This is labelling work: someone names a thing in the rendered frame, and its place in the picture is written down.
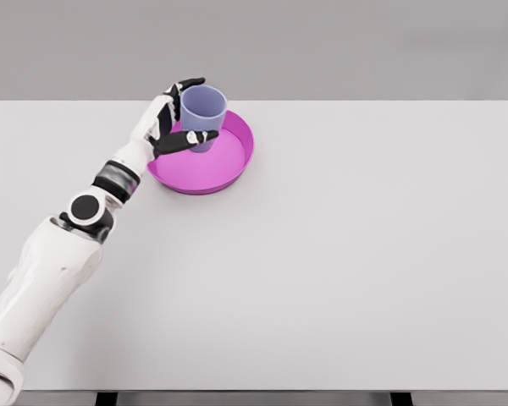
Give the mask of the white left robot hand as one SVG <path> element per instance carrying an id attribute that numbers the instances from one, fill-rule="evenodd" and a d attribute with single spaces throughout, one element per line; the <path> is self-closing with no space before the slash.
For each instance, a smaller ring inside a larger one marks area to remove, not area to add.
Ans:
<path id="1" fill-rule="evenodd" d="M 130 134 L 130 140 L 115 158 L 121 162 L 145 167 L 161 155 L 174 154 L 211 144 L 218 138 L 216 129 L 185 129 L 173 132 L 181 120 L 183 94 L 193 88 L 200 90 L 206 79 L 193 78 L 174 82 L 163 94 L 156 96 L 142 113 Z"/>

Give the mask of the lavender plastic cup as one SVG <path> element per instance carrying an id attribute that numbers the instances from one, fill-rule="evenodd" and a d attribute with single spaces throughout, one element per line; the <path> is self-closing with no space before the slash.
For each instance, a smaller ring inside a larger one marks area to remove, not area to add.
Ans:
<path id="1" fill-rule="evenodd" d="M 183 131 L 220 131 L 227 112 L 224 94 L 209 85 L 195 85 L 181 96 L 180 127 Z"/>

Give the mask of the magenta round plate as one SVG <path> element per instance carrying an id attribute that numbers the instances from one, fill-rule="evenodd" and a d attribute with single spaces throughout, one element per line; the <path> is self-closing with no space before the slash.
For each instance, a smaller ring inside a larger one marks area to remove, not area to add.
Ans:
<path id="1" fill-rule="evenodd" d="M 147 164 L 161 184 L 184 195 L 210 195 L 229 187 L 249 165 L 255 140 L 248 123 L 234 111 L 225 115 L 219 137 L 206 152 L 182 151 Z"/>

